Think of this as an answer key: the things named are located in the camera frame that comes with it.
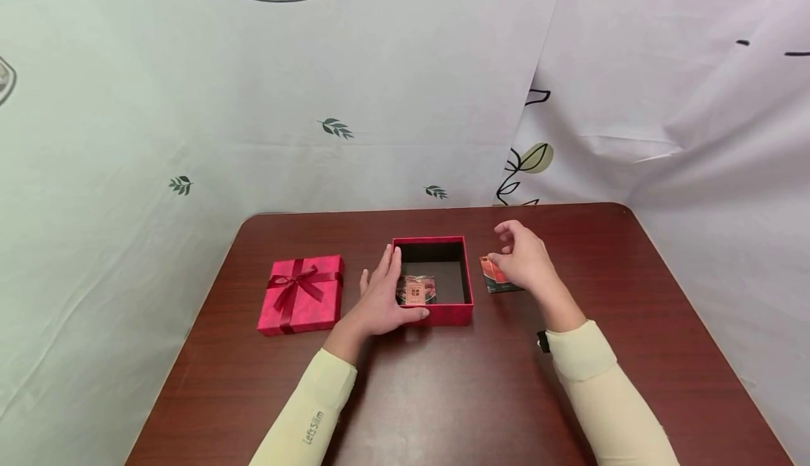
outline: black object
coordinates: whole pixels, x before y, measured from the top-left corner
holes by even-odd
[[[543,350],[544,354],[552,353],[552,349],[548,346],[548,338],[546,337],[545,331],[540,331],[537,333],[537,346]]]

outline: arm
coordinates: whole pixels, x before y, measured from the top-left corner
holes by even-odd
[[[560,382],[599,466],[677,466],[661,424],[565,288],[543,241],[515,220],[495,231],[508,245],[489,257],[538,301]]]
[[[363,270],[357,305],[335,324],[323,348],[262,440],[250,466],[318,466],[357,376],[357,358],[368,337],[428,316],[426,308],[400,308],[394,292],[401,270],[399,248],[390,245],[371,279]]]

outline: hand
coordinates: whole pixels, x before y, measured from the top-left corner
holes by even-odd
[[[369,336],[393,331],[401,324],[421,321],[430,313],[427,308],[401,308],[396,301],[397,280],[401,271],[399,247],[391,253],[385,247],[377,269],[368,279],[368,269],[359,279],[359,301],[337,322],[323,348],[332,355],[356,364],[359,348]]]
[[[507,245],[503,254],[489,258],[513,284],[532,292],[537,299],[550,299],[560,290],[562,281],[549,258],[545,243],[517,220],[507,220],[495,227]]]
[[[574,297],[554,269],[545,243],[517,220],[507,220],[495,227],[507,245],[503,254],[491,253],[489,259],[513,284],[534,295],[546,321],[554,332],[572,331],[587,321]]]

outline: left hand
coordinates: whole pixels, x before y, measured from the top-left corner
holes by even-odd
[[[403,308],[397,304],[395,294],[400,271],[401,251],[396,247],[391,253],[391,245],[388,245],[371,279],[368,269],[363,270],[359,279],[361,297],[341,322],[367,337],[385,334],[401,324],[427,317],[430,313],[427,308]]]
[[[368,269],[359,278],[359,301],[335,324],[323,348],[347,363],[357,365],[359,350],[369,336],[393,331],[401,324],[421,321],[430,313],[427,308],[401,308],[396,289],[401,271],[401,251],[391,253],[385,247],[382,259],[368,279]]]

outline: open box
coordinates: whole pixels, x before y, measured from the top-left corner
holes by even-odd
[[[436,304],[401,305],[425,307],[430,315],[409,325],[470,325],[473,321],[473,291],[463,236],[394,238],[393,247],[403,255],[403,275],[428,275],[436,279]]]

